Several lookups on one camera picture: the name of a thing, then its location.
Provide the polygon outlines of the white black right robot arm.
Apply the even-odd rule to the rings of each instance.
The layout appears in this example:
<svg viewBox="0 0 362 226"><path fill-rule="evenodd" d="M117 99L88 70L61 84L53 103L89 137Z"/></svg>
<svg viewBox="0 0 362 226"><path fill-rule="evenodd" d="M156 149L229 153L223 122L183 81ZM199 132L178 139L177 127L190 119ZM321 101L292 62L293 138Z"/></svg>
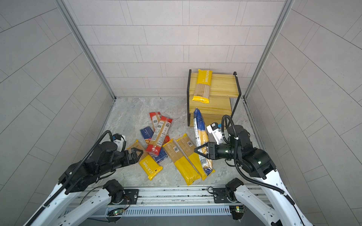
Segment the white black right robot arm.
<svg viewBox="0 0 362 226"><path fill-rule="evenodd" d="M251 193L238 178L226 185L231 202L245 205L266 226L312 225L290 196L271 157L253 146L250 133L243 126L234 124L229 115L224 115L220 125L211 126L216 141L210 142L203 116L198 110L194 112L193 125L198 143L194 152L199 155L206 175L213 171L213 160L233 161L238 174L245 181L260 186L271 205Z"/></svg>

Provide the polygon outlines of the yellow kraft pasta pack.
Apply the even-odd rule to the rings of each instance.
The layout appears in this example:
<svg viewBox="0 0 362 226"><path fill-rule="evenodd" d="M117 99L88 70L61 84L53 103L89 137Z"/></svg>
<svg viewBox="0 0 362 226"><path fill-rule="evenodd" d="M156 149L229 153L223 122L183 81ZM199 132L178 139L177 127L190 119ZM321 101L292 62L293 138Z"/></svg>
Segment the yellow kraft pasta pack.
<svg viewBox="0 0 362 226"><path fill-rule="evenodd" d="M194 169L180 148L173 139L163 145L163 149L171 158L188 186L192 185L196 180L201 179L199 173Z"/></svg>
<svg viewBox="0 0 362 226"><path fill-rule="evenodd" d="M200 155L194 152L196 146L193 144L191 139L188 137L187 134L184 134L181 138L176 140L178 145L181 147L183 152L185 153L188 160L191 162L193 167L198 171L199 175L201 176L202 180L207 178L207 175L202 167L200 161Z"/></svg>

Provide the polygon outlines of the yellow pasta pack wholewheat spaghetti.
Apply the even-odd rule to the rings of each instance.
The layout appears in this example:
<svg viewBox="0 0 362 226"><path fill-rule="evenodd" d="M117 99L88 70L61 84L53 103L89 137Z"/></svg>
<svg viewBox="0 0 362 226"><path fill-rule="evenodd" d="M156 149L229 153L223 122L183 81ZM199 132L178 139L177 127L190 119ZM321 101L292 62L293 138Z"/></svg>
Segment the yellow pasta pack wholewheat spaghetti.
<svg viewBox="0 0 362 226"><path fill-rule="evenodd" d="M212 75L213 71L199 69L193 101L209 104Z"/></svg>

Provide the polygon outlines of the blue clear spaghetti pack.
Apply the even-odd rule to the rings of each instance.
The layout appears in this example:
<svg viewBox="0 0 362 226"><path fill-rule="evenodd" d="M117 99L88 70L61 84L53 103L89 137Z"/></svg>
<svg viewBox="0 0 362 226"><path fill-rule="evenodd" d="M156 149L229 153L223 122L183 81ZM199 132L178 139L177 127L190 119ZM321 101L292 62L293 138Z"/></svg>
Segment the blue clear spaghetti pack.
<svg viewBox="0 0 362 226"><path fill-rule="evenodd" d="M201 146L202 144L209 142L208 134L206 131L205 122L202 116L202 113L198 108L194 110L193 113L193 127L195 132L195 139L197 142L197 147ZM208 160L207 162L202 162L202 167L207 176L209 176L213 172L213 163L212 160Z"/></svg>

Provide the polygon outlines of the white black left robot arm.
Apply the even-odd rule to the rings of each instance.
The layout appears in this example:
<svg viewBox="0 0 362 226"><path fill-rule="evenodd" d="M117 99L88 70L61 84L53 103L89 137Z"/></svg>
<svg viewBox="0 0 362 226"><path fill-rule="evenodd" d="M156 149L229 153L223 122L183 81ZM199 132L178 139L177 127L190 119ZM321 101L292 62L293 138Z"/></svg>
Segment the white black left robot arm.
<svg viewBox="0 0 362 226"><path fill-rule="evenodd" d="M111 214L117 217L136 203L137 195L128 195L124 187L112 179L96 187L97 193L88 200L82 200L71 212L61 216L63 211L89 185L110 177L118 168L127 167L140 161L144 151L125 148L121 134L105 131L93 144L85 157L70 165L60 176L49 198L25 223L27 226L78 226L93 213L109 204L124 205Z"/></svg>

